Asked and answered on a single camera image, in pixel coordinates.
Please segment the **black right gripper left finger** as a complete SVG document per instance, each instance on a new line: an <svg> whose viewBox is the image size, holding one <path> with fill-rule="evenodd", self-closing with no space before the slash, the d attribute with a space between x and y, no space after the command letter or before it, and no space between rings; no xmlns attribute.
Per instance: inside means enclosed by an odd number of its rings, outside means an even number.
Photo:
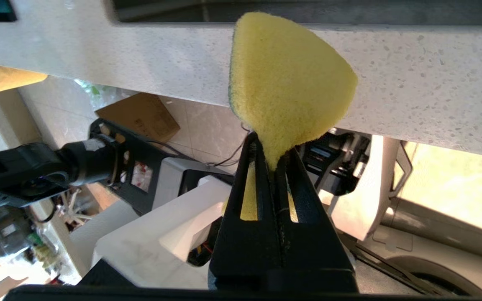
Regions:
<svg viewBox="0 0 482 301"><path fill-rule="evenodd" d="M241 210L249 182L249 165L255 164L256 220L242 220ZM255 133L244 143L233 187L209 263L210 290L259 291L267 287L268 271L281 266L279 238L262 144Z"/></svg>

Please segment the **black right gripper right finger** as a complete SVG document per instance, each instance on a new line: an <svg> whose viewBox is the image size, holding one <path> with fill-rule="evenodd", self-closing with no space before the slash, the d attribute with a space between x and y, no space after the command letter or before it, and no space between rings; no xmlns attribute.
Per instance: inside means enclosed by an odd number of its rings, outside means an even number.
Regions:
<svg viewBox="0 0 482 301"><path fill-rule="evenodd" d="M296 149L274 173L274 211L280 267L274 290L289 293L358 293L354 268Z"/></svg>

